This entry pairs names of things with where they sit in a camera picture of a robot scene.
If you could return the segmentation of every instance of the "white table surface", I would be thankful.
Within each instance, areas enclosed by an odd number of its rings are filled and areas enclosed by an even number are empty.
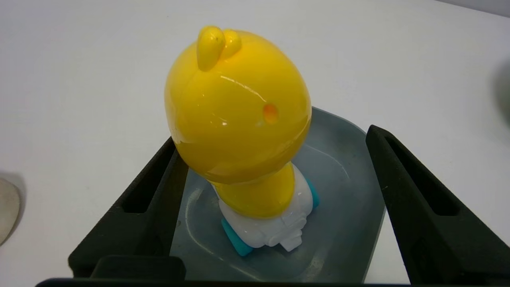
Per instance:
[[[492,92],[509,18],[431,0],[2,1],[0,176],[26,207],[0,286],[71,276],[70,252],[169,136],[166,75],[204,25],[273,41],[314,106],[390,130],[510,243],[510,128]],[[366,282],[408,282],[387,215]]]

